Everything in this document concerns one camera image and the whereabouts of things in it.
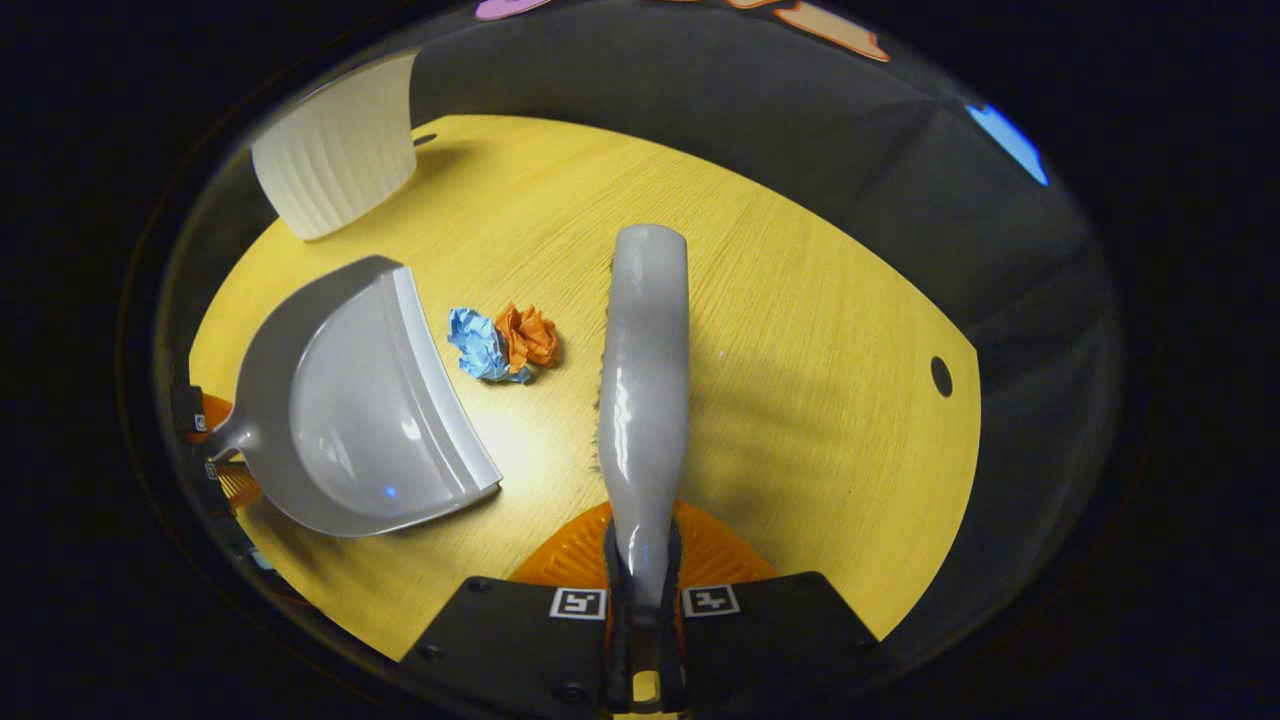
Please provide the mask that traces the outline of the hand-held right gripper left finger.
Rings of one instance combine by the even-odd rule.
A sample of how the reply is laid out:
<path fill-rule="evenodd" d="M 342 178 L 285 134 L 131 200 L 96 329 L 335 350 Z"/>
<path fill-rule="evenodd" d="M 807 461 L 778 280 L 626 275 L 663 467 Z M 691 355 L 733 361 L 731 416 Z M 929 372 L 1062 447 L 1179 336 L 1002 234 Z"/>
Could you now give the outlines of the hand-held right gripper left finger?
<path fill-rule="evenodd" d="M 472 575 L 401 660 L 466 719 L 602 719 L 626 669 L 612 511 L 556 530 L 507 578 Z"/>

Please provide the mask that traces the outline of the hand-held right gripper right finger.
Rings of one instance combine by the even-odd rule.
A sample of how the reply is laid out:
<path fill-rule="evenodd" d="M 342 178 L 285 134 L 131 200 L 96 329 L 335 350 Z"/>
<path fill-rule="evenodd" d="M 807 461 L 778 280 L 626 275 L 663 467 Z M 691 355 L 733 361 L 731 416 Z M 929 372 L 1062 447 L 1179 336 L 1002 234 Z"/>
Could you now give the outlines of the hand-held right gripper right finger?
<path fill-rule="evenodd" d="M 689 716 L 838 716 L 883 678 L 883 648 L 818 571 L 783 574 L 708 511 L 675 507 L 659 625 L 666 700 Z"/>

